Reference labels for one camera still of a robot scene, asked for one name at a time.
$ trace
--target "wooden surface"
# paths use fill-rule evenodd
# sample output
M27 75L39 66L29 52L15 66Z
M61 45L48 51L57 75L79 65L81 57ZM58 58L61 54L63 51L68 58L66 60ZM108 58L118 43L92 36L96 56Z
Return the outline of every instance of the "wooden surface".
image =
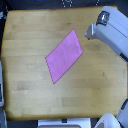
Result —
M11 11L3 37L5 111L11 120L117 115L127 97L126 63L84 33L101 7ZM52 84L45 57L72 30L83 54Z

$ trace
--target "pink towel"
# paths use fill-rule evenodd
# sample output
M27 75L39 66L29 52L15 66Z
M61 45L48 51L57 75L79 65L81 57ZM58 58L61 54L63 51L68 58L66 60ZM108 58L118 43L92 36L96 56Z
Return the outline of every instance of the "pink towel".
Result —
M73 29L63 41L45 58L53 84L73 65L83 50Z

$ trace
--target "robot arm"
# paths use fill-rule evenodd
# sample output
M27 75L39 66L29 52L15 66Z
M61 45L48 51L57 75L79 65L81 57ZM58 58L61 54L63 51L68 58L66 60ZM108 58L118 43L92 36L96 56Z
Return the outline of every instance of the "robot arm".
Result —
M85 37L103 41L128 64L128 18L116 8L103 7Z

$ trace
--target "metal bracket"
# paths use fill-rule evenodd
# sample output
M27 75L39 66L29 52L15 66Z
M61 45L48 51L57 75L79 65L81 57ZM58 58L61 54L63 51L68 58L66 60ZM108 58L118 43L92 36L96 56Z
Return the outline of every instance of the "metal bracket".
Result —
M107 22L109 20L109 13L108 12L105 12L105 11L102 11L99 16L98 16L98 19L97 19L97 22L96 22L96 25L98 24L102 24L104 26L107 25Z

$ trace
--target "gray floor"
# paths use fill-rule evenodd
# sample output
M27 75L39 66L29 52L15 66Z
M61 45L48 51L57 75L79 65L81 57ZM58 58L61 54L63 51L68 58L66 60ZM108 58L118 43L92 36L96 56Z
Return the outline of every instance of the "gray floor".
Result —
M42 6L34 6L29 5L29 3L24 4L22 1L15 1L12 5L10 3L9 8L10 9L37 9L37 8L63 8L63 5L61 3L61 0L58 1L58 3L55 0L50 0L51 2L45 2ZM77 0L72 7L85 7L85 6L95 6L97 0ZM117 5L118 9L125 14L128 17L128 0L100 0L98 5ZM4 27L4 20L0 20L0 37L2 37L3 33L3 27ZM91 126L94 128L95 124L97 123L98 119L93 118L91 119ZM36 128L37 127L37 121L8 121L8 128Z

